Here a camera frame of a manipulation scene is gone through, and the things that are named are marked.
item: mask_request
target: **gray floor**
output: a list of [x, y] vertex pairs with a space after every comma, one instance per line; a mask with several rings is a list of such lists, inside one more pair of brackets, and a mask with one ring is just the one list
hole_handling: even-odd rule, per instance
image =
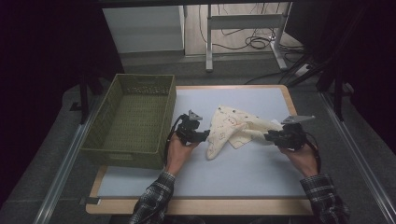
[[[272, 54], [265, 53], [216, 56], [213, 73], [205, 71], [205, 58], [202, 56], [183, 57], [177, 53], [156, 56], [123, 55], [122, 61], [126, 73], [174, 74], [177, 77], [177, 85], [243, 85], [254, 77], [279, 72]], [[251, 84], [277, 84], [279, 80], [280, 75], [272, 75], [254, 80]], [[308, 79], [290, 89], [290, 95], [298, 114], [317, 117], [307, 122], [304, 128], [318, 140], [323, 159], [322, 171], [332, 176], [338, 192], [350, 206], [351, 223], [387, 223], [315, 90], [317, 80], [318, 76]], [[75, 101], [78, 101], [78, 87], [64, 94], [64, 106], [57, 120], [18, 186], [3, 204], [0, 223], [23, 224], [34, 221], [78, 127], [79, 112], [69, 111]], [[396, 179], [392, 172], [396, 168], [395, 155], [362, 119], [347, 97], [344, 99], [343, 107], [345, 124], [359, 145], [361, 153], [389, 197], [395, 201]], [[111, 216], [87, 214], [85, 206], [80, 204], [82, 198], [89, 196], [97, 168], [86, 158], [78, 155], [49, 223], [110, 222]], [[216, 218], [212, 217], [210, 223], [223, 223], [227, 220]]]

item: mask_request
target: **hand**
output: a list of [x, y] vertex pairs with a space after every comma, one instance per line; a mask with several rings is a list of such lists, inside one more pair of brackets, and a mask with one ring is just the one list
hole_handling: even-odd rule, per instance
[[318, 175], [317, 160], [315, 159], [314, 151], [309, 145], [304, 144], [302, 148], [296, 151], [282, 147], [279, 150], [289, 158], [294, 167], [305, 177]]
[[191, 143], [189, 145], [183, 145], [180, 139], [174, 133], [169, 143], [168, 148], [168, 161], [165, 167], [165, 171], [171, 175], [177, 175], [181, 170], [184, 162], [190, 157], [192, 150], [195, 149], [199, 143]]

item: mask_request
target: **white wall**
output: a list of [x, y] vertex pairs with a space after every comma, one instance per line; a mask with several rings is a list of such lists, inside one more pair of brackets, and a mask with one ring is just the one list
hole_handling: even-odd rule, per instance
[[183, 7], [103, 9], [119, 53], [184, 49]]

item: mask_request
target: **person's left hand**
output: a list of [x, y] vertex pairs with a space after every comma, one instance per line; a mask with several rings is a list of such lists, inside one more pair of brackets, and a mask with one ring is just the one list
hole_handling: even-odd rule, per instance
[[171, 175], [177, 175], [184, 162], [189, 159], [192, 150], [195, 149], [199, 143], [191, 143], [185, 146], [180, 142], [180, 139], [175, 133], [172, 135], [170, 141], [165, 171]]

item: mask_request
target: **person's right hand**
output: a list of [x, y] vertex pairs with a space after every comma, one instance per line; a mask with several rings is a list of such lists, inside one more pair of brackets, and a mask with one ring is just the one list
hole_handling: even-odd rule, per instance
[[294, 167], [296, 167], [305, 177], [318, 175], [318, 165], [315, 154], [308, 144], [304, 144], [299, 150], [291, 151], [287, 148], [279, 147], [280, 152], [285, 154]]

